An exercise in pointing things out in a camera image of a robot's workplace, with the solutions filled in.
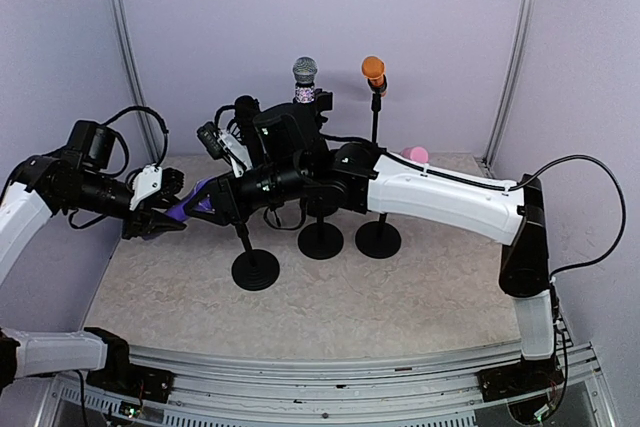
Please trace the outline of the purple microphone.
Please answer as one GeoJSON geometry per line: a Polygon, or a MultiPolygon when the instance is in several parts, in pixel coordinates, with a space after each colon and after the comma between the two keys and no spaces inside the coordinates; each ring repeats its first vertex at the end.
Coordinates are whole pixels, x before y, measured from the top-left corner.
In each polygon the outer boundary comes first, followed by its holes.
{"type": "Polygon", "coordinates": [[[196,182],[193,189],[175,205],[165,211],[165,214],[173,220],[185,222],[194,217],[195,213],[214,213],[209,195],[203,192],[204,187],[211,181],[202,179],[196,182]]]}

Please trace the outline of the black stand of purple microphone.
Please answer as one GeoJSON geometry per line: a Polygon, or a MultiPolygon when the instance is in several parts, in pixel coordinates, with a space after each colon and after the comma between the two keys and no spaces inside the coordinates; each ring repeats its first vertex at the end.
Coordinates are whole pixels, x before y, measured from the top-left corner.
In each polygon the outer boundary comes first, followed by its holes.
{"type": "Polygon", "coordinates": [[[238,287],[246,291],[261,291],[279,278],[280,264],[269,251],[252,246],[245,223],[234,226],[244,251],[233,261],[231,274],[238,287]]]}

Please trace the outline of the black stand of teal microphone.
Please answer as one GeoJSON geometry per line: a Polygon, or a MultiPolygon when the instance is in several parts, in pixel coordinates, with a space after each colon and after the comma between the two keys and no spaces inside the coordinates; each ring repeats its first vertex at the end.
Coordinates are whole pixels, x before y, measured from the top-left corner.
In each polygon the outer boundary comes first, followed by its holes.
{"type": "Polygon", "coordinates": [[[344,236],[324,216],[304,227],[297,238],[300,252],[315,260],[328,260],[337,256],[344,247],[344,236]]]}

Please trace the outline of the black stand of pink microphone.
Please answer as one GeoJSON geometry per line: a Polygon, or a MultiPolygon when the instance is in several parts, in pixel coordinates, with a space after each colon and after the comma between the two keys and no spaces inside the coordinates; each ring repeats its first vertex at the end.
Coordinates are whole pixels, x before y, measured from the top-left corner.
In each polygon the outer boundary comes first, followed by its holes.
{"type": "Polygon", "coordinates": [[[402,244],[399,231],[387,221],[382,213],[376,221],[370,221],[356,231],[355,245],[365,256],[373,259],[388,259],[396,255],[402,244]]]}

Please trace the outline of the pink microphone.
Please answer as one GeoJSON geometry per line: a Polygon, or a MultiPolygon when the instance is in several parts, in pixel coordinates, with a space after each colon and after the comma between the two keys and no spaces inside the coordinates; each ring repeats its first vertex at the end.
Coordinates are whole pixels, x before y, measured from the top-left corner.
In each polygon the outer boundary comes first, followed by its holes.
{"type": "Polygon", "coordinates": [[[401,155],[413,162],[426,164],[429,162],[429,153],[422,146],[407,147],[402,150],[401,155]]]}

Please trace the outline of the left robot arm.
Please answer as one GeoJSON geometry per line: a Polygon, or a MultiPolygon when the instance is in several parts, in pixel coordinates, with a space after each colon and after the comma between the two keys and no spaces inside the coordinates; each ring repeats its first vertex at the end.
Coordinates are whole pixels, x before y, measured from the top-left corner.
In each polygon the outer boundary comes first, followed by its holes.
{"type": "Polygon", "coordinates": [[[181,231],[165,214],[184,175],[151,164],[128,180],[107,170],[122,135],[80,120],[66,143],[20,162],[1,196],[1,385],[80,372],[92,386],[161,400],[170,375],[131,362],[129,345],[80,326],[118,237],[181,231]]]}

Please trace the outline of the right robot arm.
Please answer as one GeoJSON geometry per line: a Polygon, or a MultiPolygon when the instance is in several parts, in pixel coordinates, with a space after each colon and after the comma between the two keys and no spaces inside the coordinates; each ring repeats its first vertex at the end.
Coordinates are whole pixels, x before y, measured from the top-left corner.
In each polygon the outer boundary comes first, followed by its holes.
{"type": "Polygon", "coordinates": [[[303,215],[313,218],[299,227],[299,249],[319,260],[343,248],[341,231],[328,222],[340,209],[400,214],[488,237],[502,247],[499,285],[514,302],[521,354],[515,363],[480,371],[483,398],[567,385],[568,356],[556,335],[544,206],[535,177],[482,181],[430,168],[361,138],[341,139],[330,148],[321,131],[326,108],[320,101],[260,110],[245,97],[234,109],[238,144],[248,158],[235,158],[231,172],[197,187],[185,206],[189,216],[232,226],[247,242],[247,221],[255,212],[297,200],[303,215]]]}

